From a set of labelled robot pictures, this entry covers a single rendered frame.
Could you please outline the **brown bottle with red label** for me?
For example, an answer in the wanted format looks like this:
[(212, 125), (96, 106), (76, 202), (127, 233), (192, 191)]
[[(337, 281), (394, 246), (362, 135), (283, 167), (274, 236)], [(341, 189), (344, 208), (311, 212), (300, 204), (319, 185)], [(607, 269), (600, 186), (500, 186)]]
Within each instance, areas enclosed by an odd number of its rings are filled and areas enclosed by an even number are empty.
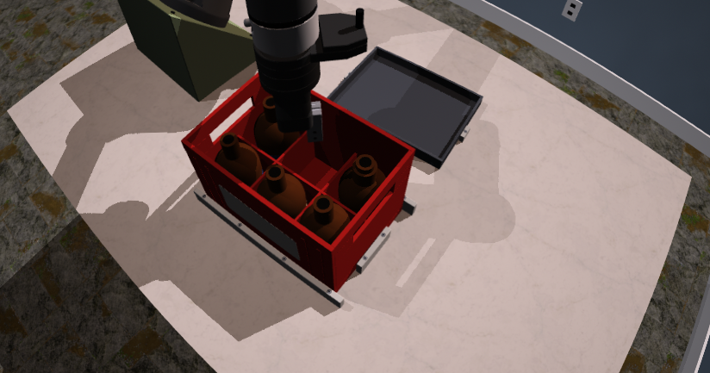
[(362, 154), (339, 180), (339, 202), (357, 214), (385, 179), (376, 160)]

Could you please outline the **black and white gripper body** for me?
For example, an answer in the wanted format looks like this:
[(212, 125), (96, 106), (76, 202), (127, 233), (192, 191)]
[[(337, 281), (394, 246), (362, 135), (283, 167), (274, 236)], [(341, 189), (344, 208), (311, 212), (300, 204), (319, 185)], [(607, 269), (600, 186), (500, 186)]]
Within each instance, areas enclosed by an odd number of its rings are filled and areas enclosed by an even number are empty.
[(317, 3), (316, 11), (303, 25), (274, 28), (284, 30), (258, 27), (250, 18), (244, 20), (244, 26), (252, 31), (259, 81), (273, 95), (282, 133), (312, 128), (310, 93), (321, 77), (320, 62), (367, 52), (364, 9), (357, 8), (356, 15), (318, 15)]

